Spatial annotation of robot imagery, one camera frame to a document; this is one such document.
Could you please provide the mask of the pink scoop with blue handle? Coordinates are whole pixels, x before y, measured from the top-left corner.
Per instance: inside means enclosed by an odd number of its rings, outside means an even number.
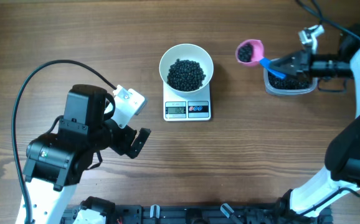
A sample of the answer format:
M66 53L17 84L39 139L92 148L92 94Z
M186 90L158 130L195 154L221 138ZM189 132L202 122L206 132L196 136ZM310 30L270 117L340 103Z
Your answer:
M238 59L238 51L243 45L245 45L247 43L251 43L251 45L253 46L253 55L252 55L252 61L248 62L248 63L245 63L245 62L241 62ZM262 43L261 40L248 39L248 40L243 41L236 48L235 57L236 57L238 63L240 63L240 64L242 64L242 65L244 65L246 67L256 67L258 65L261 65L263 68L265 68L268 72L272 73L276 77L281 78L281 79L285 79L285 77L286 77L285 74L283 74L281 72L278 72L278 71L275 71L275 70L272 70L272 69L269 68L271 60L267 59L264 56L264 53L265 53L265 49L264 49L264 46L263 46L263 43Z

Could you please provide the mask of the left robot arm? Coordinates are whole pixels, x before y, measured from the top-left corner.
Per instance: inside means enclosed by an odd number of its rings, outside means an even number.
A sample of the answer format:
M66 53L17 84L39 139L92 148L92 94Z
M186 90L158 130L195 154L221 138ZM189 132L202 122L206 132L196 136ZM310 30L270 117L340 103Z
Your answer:
M118 86L112 93L93 85L74 85L68 92L64 114L26 149L26 195L16 223L59 223L84 171L100 166L94 157L107 148L131 159L138 156L150 129L128 126L146 98Z

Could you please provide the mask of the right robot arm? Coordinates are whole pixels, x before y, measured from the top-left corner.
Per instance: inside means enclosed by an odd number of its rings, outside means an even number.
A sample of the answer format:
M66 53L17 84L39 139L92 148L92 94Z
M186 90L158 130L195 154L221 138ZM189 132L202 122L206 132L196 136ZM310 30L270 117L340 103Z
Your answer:
M360 24L343 29L338 53L319 55L317 38L321 25L300 31L304 49L273 60L273 74L287 78L352 78L355 84L356 117L329 144L324 166L308 182L278 199L275 213L287 222L305 222L344 195L360 197Z

